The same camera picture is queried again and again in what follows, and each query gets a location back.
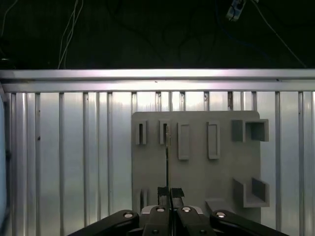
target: gray bracket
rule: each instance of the gray bracket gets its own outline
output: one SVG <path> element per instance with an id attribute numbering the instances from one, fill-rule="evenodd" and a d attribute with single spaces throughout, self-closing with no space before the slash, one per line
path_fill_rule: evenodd
<path id="1" fill-rule="evenodd" d="M 250 184 L 233 179 L 233 198 L 244 208 L 268 207 L 269 185 L 256 178 Z"/>
<path id="2" fill-rule="evenodd" d="M 269 122 L 267 119 L 232 120 L 232 141 L 246 142 L 246 136 L 252 140 L 269 141 Z"/>

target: rectangular slot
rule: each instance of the rectangular slot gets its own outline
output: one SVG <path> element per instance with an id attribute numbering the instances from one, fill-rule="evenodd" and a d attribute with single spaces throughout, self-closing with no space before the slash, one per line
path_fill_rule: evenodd
<path id="1" fill-rule="evenodd" d="M 250 124 L 252 140 L 258 140 L 263 142 L 267 142 L 269 140 L 268 120 L 261 120 Z"/>
<path id="2" fill-rule="evenodd" d="M 220 157 L 220 123 L 208 122 L 208 157 L 219 159 Z"/>
<path id="3" fill-rule="evenodd" d="M 159 144 L 165 145 L 166 144 L 166 127 L 170 129 L 170 120 L 168 119 L 161 119 L 159 121 Z"/>
<path id="4" fill-rule="evenodd" d="M 136 145 L 147 144 L 147 122 L 139 121 L 136 128 Z"/>
<path id="5" fill-rule="evenodd" d="M 189 124 L 178 124 L 178 159 L 189 160 Z"/>

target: white cable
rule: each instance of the white cable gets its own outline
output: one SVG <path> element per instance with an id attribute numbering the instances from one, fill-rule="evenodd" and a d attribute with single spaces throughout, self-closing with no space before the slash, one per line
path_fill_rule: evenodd
<path id="1" fill-rule="evenodd" d="M 72 12 L 72 14 L 71 14 L 71 16 L 70 16 L 70 19 L 69 19 L 69 21 L 68 21 L 68 24 L 67 24 L 67 26 L 65 27 L 65 30 L 64 30 L 64 32 L 63 32 L 63 36 L 61 37 L 60 50 L 59 50 L 59 61 L 60 61 L 61 53 L 62 53 L 62 50 L 63 50 L 63 37 L 64 37 L 64 35 L 65 35 L 65 33 L 66 33 L 68 27 L 69 27 L 69 24 L 70 24 L 70 21 L 71 21 L 71 18 L 72 18 L 72 16 L 73 16 L 73 14 L 74 14 L 74 12 Z"/>
<path id="2" fill-rule="evenodd" d="M 82 11 L 83 5 L 84 5 L 84 0 L 82 0 L 81 7 L 80 7 L 80 9 L 79 9 L 78 15 L 77 15 L 77 17 L 75 18 L 74 25 L 73 25 L 73 27 L 72 27 L 73 30 L 74 30 L 74 26 L 75 26 L 75 24 L 77 23 L 77 20 L 78 20 L 78 18 L 79 18 L 79 16 L 80 16 L 80 13 L 81 13 L 81 11 Z M 71 42 L 71 40 L 72 40 L 73 30 L 72 30 L 72 33 L 71 33 L 71 35 L 70 35 L 70 37 L 69 37 L 69 40 L 67 41 L 67 44 L 66 44 L 66 46 L 65 46 L 63 55 L 62 55 L 62 57 L 61 57 L 61 59 L 60 59 L 60 61 L 59 61 L 58 69 L 60 68 L 60 65 L 61 65 L 61 63 L 62 63 L 62 61 L 63 61 L 63 59 L 64 59 L 64 56 L 65 56 L 65 54 L 66 54 L 66 51 L 67 51 L 67 49 L 68 49 L 68 47 L 69 47 L 69 44 L 70 44 L 70 42 Z"/>
<path id="3" fill-rule="evenodd" d="M 12 9 L 12 7 L 15 6 L 15 4 L 18 2 L 19 0 L 15 0 L 15 2 L 5 11 L 4 16 L 3 16 L 3 23 L 2 23 L 2 30 L 1 30 L 1 38 L 3 37 L 4 34 L 4 26 L 5 26 L 5 19 L 6 16 L 8 14 L 8 12 Z"/>
<path id="4" fill-rule="evenodd" d="M 69 25 L 70 25 L 71 19 L 72 19 L 72 18 L 73 18 L 73 19 L 75 18 L 75 10 L 76 10 L 77 4 L 78 4 L 78 0 L 75 1 L 73 12 L 72 12 L 72 14 L 70 15 L 70 18 L 69 18 L 69 20 L 68 20 L 68 24 L 67 24 L 67 26 L 66 26 L 65 29 L 64 29 L 63 36 L 61 37 L 60 50 L 59 50 L 59 61 L 60 61 L 61 53 L 62 53 L 62 50 L 63 50 L 63 37 L 64 37 L 65 33 L 66 33 L 67 30 L 68 30 L 68 27 L 69 27 Z"/>
<path id="5" fill-rule="evenodd" d="M 69 39 L 73 36 L 74 26 L 75 26 L 75 24 L 76 24 L 76 19 L 77 19 L 77 18 L 75 18 L 76 5 L 75 5 L 75 8 L 74 8 L 74 10 L 73 10 L 74 14 L 73 14 L 73 18 L 72 18 L 72 19 L 73 19 L 73 20 L 72 20 L 72 28 L 71 28 L 71 30 L 70 30 L 68 36 L 67 36 L 67 42 L 68 42 Z M 64 68 L 64 69 L 66 69 L 67 56 L 68 56 L 68 49 L 66 48 L 66 49 L 65 49 L 64 59 L 63 59 L 63 68 Z"/>
<path id="6" fill-rule="evenodd" d="M 273 33 L 275 33 L 275 35 L 278 37 L 278 39 L 280 39 L 280 41 L 285 45 L 285 47 L 290 51 L 290 53 L 299 61 L 299 63 L 304 67 L 307 68 L 307 66 L 298 58 L 298 56 L 289 48 L 289 46 L 285 43 L 285 41 L 278 35 L 278 33 L 271 27 L 271 25 L 268 23 L 268 21 L 266 20 L 266 18 L 264 17 L 264 15 L 262 14 L 262 12 L 260 11 L 257 3 L 254 0 L 251 0 L 251 2 L 254 4 L 254 6 L 256 7 L 257 11 L 259 12 L 261 18 L 264 20 L 264 22 L 266 23 L 266 25 L 273 31 Z"/>

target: corrugated metal wall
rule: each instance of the corrugated metal wall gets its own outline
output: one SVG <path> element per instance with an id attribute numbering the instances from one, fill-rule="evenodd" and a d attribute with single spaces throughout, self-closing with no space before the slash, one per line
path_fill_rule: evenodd
<path id="1" fill-rule="evenodd" d="M 314 93 L 187 91 L 9 94 L 8 236 L 65 236 L 131 208 L 131 115 L 137 111 L 257 110 L 269 119 L 262 223 L 314 234 Z"/>

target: aluminum panel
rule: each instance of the aluminum panel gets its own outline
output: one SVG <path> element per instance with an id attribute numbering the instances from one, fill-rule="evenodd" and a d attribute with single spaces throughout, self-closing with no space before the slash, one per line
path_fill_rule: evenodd
<path id="1" fill-rule="evenodd" d="M 89 91 L 314 91 L 315 80 L 145 80 L 73 81 L 2 84 L 6 92 L 89 92 Z"/>
<path id="2" fill-rule="evenodd" d="M 298 236 L 299 225 L 299 100 L 297 92 L 281 92 L 281 225 Z"/>
<path id="3" fill-rule="evenodd" d="M 169 112 L 169 92 L 161 92 L 161 110 L 162 112 Z"/>
<path id="4" fill-rule="evenodd" d="M 60 235 L 59 94 L 40 95 L 40 235 Z"/>
<path id="5" fill-rule="evenodd" d="M 72 124 L 66 121 L 65 116 L 70 116 L 71 109 L 79 109 L 76 101 L 68 100 L 66 103 L 68 94 L 74 97 L 80 94 L 85 98 L 81 117 L 85 150 L 82 188 L 85 191 L 77 196 L 78 199 L 81 196 L 80 202 L 75 199 L 76 203 L 69 204 L 75 208 L 72 208 L 73 212 L 85 210 L 87 223 L 90 215 L 96 219 L 107 216 L 108 208 L 110 213 L 131 208 L 132 112 L 203 111 L 218 105 L 216 110 L 224 105 L 225 97 L 217 104 L 211 104 L 212 95 L 227 94 L 227 91 L 233 92 L 233 110 L 257 108 L 262 118 L 269 119 L 270 141 L 261 143 L 261 175 L 270 184 L 271 206 L 262 209 L 262 223 L 274 228 L 275 222 L 278 227 L 280 222 L 282 230 L 289 235 L 314 234 L 313 71 L 146 70 L 127 73 L 98 70 L 1 71 L 0 74 L 4 89 L 12 92 L 7 111 L 12 121 L 8 146 L 12 152 L 10 206 L 13 211 L 6 236 L 66 234 L 71 221 L 82 216 L 70 214 L 66 207 L 72 191 L 64 186 L 72 176 L 72 169 L 66 161 L 75 162 L 77 167 L 80 160 L 74 159 L 74 152 L 78 150 L 71 152 L 69 147 L 67 157 L 65 152 L 69 137 L 78 139 L 81 135 L 74 134 L 79 132 L 74 130 L 74 126 L 78 125 L 80 116 L 72 117 Z M 67 82 L 63 82 L 63 78 L 68 78 Z M 275 91 L 280 91 L 279 100 Z M 297 91 L 303 91 L 303 101 L 299 100 Z M 96 179 L 96 184 L 90 183 L 92 179 Z M 276 184 L 281 189 L 277 195 Z"/>
<path id="6" fill-rule="evenodd" d="M 114 92 L 111 111 L 110 213 L 131 209 L 131 93 Z"/>
<path id="7" fill-rule="evenodd" d="M 305 236 L 314 235 L 314 211 L 315 211 L 315 200 L 314 200 L 314 124 L 315 124 L 315 113 L 314 113 L 314 93 L 304 92 L 304 219 L 305 219 Z"/>
<path id="8" fill-rule="evenodd" d="M 137 112 L 155 112 L 156 110 L 155 92 L 137 93 Z"/>
<path id="9" fill-rule="evenodd" d="M 27 94 L 27 215 L 28 235 L 36 235 L 37 189 L 36 189 L 36 96 Z"/>
<path id="10" fill-rule="evenodd" d="M 210 92 L 210 111 L 227 111 L 228 102 L 227 102 L 227 92 Z"/>
<path id="11" fill-rule="evenodd" d="M 98 118 L 98 173 L 100 194 L 100 217 L 109 215 L 108 209 L 108 135 L 107 135 L 107 93 L 99 93 L 99 118 Z"/>
<path id="12" fill-rule="evenodd" d="M 41 79 L 41 80 L 73 80 L 82 79 L 146 79 L 181 78 L 194 79 L 234 79 L 240 78 L 255 80 L 303 79 L 314 78 L 314 69 L 120 69 L 120 70 L 2 70 L 2 79 Z"/>
<path id="13" fill-rule="evenodd" d="M 233 92 L 233 110 L 242 110 L 242 92 Z"/>
<path id="14" fill-rule="evenodd" d="M 179 92 L 171 92 L 172 99 L 171 99 L 171 111 L 180 111 L 181 110 L 181 94 Z"/>
<path id="15" fill-rule="evenodd" d="M 269 184 L 270 206 L 261 209 L 261 223 L 276 228 L 276 94 L 257 93 L 257 111 L 269 120 L 269 141 L 260 143 L 261 179 Z"/>
<path id="16" fill-rule="evenodd" d="M 242 93 L 242 105 L 243 111 L 252 111 L 253 108 L 253 99 L 252 99 L 252 92 L 243 92 Z"/>
<path id="17" fill-rule="evenodd" d="M 26 235 L 28 231 L 27 212 L 27 95 L 16 95 L 16 234 Z"/>
<path id="18" fill-rule="evenodd" d="M 85 126 L 85 183 L 86 183 L 86 223 L 92 224 L 99 217 L 99 183 L 98 183 L 98 95 L 88 93 L 87 116 Z"/>
<path id="19" fill-rule="evenodd" d="M 204 92 L 185 93 L 185 111 L 204 111 L 205 94 Z"/>
<path id="20" fill-rule="evenodd" d="M 65 93 L 61 107 L 60 133 L 63 233 L 84 227 L 83 94 Z"/>

